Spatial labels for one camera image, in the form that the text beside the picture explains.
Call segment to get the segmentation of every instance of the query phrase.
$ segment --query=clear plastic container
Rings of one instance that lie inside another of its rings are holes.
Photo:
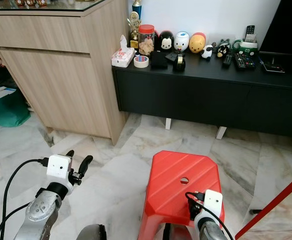
[[[154,51],[155,28],[153,25],[144,24],[138,28],[138,49],[139,53],[149,56]]]

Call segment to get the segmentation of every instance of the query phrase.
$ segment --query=black cable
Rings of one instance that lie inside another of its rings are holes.
[[[226,233],[228,234],[230,240],[234,240],[230,231],[227,229],[227,227],[225,226],[225,224],[223,223],[223,221],[218,217],[216,216],[211,210],[207,209],[206,207],[204,207],[202,204],[198,203],[197,201],[195,201],[193,198],[189,197],[188,194],[191,194],[193,196],[196,196],[195,193],[193,192],[186,192],[185,193],[185,196],[187,199],[193,201],[196,205],[198,205],[200,208],[204,209],[205,211],[207,211],[208,213],[210,213],[214,218],[216,218],[218,220],[218,222],[222,225],[222,227],[225,229]]]
[[[1,232],[1,230],[2,230],[2,233],[3,233],[3,231],[4,231],[4,227],[5,227],[5,222],[14,214],[14,213],[16,213],[16,212],[18,212],[19,210],[22,210],[23,208],[26,208],[27,206],[28,206],[28,204],[30,204],[30,203],[26,203],[25,205],[23,205],[23,206],[20,206],[19,208],[16,208],[14,211],[12,211],[10,214],[8,214],[5,218],[4,218],[4,220],[1,222],[1,224],[0,224],[0,232]]]
[[[3,203],[2,203],[2,227],[0,229],[0,240],[4,240],[4,232],[5,232],[5,218],[6,218],[6,203],[7,203],[7,195],[8,195],[8,188],[11,185],[11,182],[13,180],[13,178],[15,177],[16,173],[22,168],[22,166],[24,166],[25,164],[28,163],[32,163],[32,162],[41,162],[41,159],[31,159],[31,160],[27,160],[25,162],[23,162],[21,165],[19,165],[16,170],[12,173],[12,175],[10,176],[6,188],[5,188],[5,192],[4,192],[4,199],[3,199]]]

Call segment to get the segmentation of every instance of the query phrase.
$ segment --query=cabinet leg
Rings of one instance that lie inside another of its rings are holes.
[[[218,131],[217,131],[217,134],[216,134],[216,139],[222,139],[223,136],[224,136],[224,133],[226,131],[227,127],[225,126],[220,126]]]
[[[167,130],[171,129],[171,122],[172,122],[171,118],[166,118],[165,129],[167,129]]]

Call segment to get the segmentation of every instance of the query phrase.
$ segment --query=roll of tape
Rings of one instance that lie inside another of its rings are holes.
[[[149,64],[149,58],[147,56],[136,56],[134,57],[134,66],[136,68],[146,68]]]

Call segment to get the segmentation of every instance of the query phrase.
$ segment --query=trophy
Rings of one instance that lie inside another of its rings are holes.
[[[127,19],[128,25],[130,26],[130,47],[138,49],[138,28],[141,24],[140,16],[137,12],[133,11]]]

